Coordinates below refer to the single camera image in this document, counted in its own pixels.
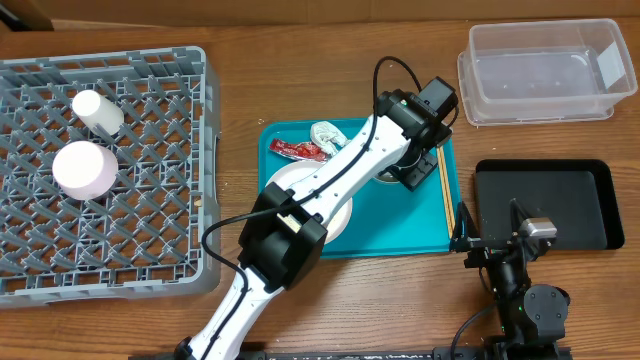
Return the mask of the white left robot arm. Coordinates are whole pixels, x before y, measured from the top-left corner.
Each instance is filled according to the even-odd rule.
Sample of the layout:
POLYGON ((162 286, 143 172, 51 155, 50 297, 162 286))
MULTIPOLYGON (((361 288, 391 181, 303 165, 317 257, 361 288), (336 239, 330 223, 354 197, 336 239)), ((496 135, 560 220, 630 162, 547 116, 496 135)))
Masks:
POLYGON ((415 190, 435 168, 430 150, 452 134, 444 119, 458 112, 452 90, 384 92, 374 98, 374 112, 360 133, 337 155, 291 185, 266 186, 241 218, 242 251, 229 291, 205 328, 177 345, 174 358, 236 358, 268 303, 318 262, 339 209, 381 173, 415 190))

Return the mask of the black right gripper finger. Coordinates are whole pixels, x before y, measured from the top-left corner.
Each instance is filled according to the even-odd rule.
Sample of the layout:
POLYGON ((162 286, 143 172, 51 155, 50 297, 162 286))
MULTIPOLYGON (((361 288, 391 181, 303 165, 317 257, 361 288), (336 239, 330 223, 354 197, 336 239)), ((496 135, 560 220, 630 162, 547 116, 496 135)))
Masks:
POLYGON ((461 201, 458 203, 455 215, 455 225, 450 238, 450 250, 470 250, 473 243, 479 240, 477 229, 467 205, 461 201))
POLYGON ((525 220, 530 217, 530 213, 524 209, 516 198, 509 202, 511 231, 515 234, 520 232, 520 228, 525 220))

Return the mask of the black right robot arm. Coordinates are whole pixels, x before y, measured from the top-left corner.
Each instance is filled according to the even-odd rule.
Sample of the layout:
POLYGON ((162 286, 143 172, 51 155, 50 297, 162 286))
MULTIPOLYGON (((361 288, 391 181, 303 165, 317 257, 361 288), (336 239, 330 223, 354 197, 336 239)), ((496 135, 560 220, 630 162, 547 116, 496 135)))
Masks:
POLYGON ((479 270, 493 303, 458 329, 449 356, 457 356, 464 330, 495 310, 502 333, 485 339, 474 359, 569 359, 570 351, 560 348, 558 341, 566 334, 570 296, 556 286, 534 285, 527 270, 554 245, 557 228, 549 218, 531 215, 515 199, 509 207, 511 234, 490 240, 480 237, 466 204, 457 205, 449 250, 467 255, 464 265, 479 270))

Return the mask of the white plastic cup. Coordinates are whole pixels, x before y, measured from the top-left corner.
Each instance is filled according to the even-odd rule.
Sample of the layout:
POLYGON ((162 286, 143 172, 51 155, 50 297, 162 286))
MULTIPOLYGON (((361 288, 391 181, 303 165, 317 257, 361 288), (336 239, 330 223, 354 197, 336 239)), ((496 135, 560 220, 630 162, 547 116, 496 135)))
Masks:
POLYGON ((94 90, 83 90, 77 93, 72 99, 71 107, 90 130, 100 126, 109 135, 114 135, 124 123, 123 111, 94 90))

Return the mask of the grey-white small bowl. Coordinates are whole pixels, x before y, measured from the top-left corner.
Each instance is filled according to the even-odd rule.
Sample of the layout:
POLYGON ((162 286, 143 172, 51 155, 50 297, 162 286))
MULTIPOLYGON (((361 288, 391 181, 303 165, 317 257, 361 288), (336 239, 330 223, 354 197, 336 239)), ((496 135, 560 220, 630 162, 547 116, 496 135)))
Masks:
POLYGON ((386 184, 399 184, 400 181, 396 178, 399 169, 397 167, 390 167, 389 169, 378 173, 375 176, 375 180, 380 183, 386 184))

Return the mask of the pink plastic cup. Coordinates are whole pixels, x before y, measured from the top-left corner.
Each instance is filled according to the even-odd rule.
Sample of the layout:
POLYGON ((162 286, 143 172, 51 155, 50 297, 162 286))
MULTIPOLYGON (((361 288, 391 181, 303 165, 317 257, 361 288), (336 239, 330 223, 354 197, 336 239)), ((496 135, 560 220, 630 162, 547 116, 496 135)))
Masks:
POLYGON ((118 160, 107 148, 75 141, 57 152, 52 173, 62 191, 76 200, 91 200, 104 195, 115 183, 118 160))

